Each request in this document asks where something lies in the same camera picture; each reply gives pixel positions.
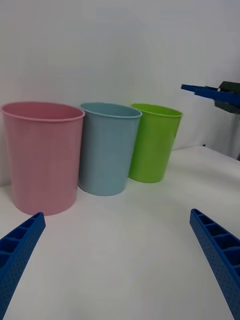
pink cup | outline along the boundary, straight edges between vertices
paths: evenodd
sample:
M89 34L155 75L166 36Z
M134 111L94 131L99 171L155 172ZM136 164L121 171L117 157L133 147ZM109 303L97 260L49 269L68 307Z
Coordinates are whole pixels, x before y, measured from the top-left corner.
M45 216L67 210L77 196L85 112L35 101L8 103L1 111L16 207Z

white table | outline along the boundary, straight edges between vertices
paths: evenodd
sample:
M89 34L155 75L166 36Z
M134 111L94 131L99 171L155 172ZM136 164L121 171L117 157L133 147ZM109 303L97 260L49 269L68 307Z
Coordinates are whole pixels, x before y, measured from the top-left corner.
M0 188L0 237L29 218ZM47 216L4 320L232 320L189 224L198 208L240 238L240 162L174 151L160 183L109 197L78 190Z

white wall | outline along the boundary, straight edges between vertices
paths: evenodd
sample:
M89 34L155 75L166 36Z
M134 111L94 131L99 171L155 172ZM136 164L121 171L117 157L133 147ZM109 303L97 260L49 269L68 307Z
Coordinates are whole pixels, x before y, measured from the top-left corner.
M236 157L236 118L180 87L240 82L239 12L238 0L0 0L0 104L162 104L184 112L175 148ZM6 162L0 130L0 184Z

light blue cup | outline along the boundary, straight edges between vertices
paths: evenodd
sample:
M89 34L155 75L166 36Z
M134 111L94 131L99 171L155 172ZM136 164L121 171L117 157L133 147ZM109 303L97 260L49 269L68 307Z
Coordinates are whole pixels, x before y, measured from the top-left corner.
M126 186L142 113L110 103L83 103L79 187L93 195L112 196Z

green cup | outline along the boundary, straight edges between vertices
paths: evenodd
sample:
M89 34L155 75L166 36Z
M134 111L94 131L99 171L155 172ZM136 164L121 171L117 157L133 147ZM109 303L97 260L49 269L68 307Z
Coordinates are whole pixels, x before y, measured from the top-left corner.
M183 114L160 105L134 103L142 112L129 177L155 183L163 179Z

